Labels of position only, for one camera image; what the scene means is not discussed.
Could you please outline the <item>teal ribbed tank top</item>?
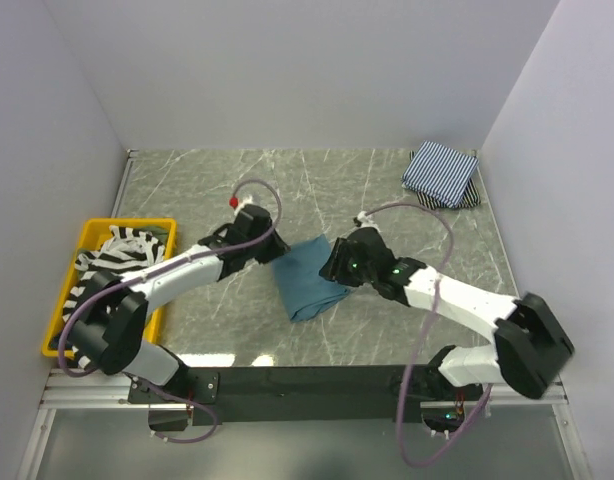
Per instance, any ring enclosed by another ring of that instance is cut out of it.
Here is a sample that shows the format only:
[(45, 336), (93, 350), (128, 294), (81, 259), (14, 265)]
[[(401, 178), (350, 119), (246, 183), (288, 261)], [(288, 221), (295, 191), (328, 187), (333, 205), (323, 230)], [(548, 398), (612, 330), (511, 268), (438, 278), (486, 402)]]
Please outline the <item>teal ribbed tank top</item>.
[(324, 234), (294, 244), (273, 260), (271, 269), (281, 302), (292, 323), (308, 321), (346, 299), (351, 291), (319, 275), (331, 255)]

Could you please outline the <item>black white striped garment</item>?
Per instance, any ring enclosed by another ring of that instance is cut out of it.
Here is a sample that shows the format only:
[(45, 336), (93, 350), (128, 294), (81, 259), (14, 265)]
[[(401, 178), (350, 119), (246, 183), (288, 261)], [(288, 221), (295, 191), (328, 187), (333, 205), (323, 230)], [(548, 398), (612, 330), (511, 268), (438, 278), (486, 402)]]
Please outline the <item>black white striped garment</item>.
[(78, 250), (74, 261), (78, 280), (63, 304), (64, 322), (67, 322), (75, 311), (79, 297), (84, 293), (86, 281), (96, 272), (111, 271), (120, 275), (150, 267), (164, 259), (166, 246), (144, 242), (138, 237), (137, 229), (111, 224), (111, 237), (97, 250)]

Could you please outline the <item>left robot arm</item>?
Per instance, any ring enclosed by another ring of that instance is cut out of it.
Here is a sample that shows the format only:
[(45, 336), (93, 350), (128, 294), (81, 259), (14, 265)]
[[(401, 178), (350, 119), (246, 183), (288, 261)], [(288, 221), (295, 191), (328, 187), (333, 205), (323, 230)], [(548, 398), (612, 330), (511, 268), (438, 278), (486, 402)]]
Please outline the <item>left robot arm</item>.
[(251, 260), (267, 264), (288, 252), (271, 214), (245, 204), (231, 223), (169, 260), (122, 275), (94, 274), (60, 342), (88, 359), (89, 368), (145, 380), (160, 399), (176, 401), (186, 392), (188, 366), (143, 338), (152, 313), (190, 290), (242, 270)]

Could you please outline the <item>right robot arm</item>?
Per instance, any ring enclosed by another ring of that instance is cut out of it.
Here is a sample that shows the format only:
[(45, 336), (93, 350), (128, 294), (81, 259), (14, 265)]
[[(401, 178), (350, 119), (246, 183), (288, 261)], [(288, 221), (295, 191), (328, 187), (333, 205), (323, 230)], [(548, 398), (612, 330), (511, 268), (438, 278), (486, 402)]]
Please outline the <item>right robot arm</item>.
[(538, 400), (575, 352), (542, 297), (488, 292), (419, 260), (397, 258), (373, 227), (337, 239), (319, 274), (348, 287), (368, 284), (387, 300), (436, 311), (486, 339), (479, 347), (449, 346), (430, 361), (426, 387), (439, 399), (467, 385), (505, 383)]

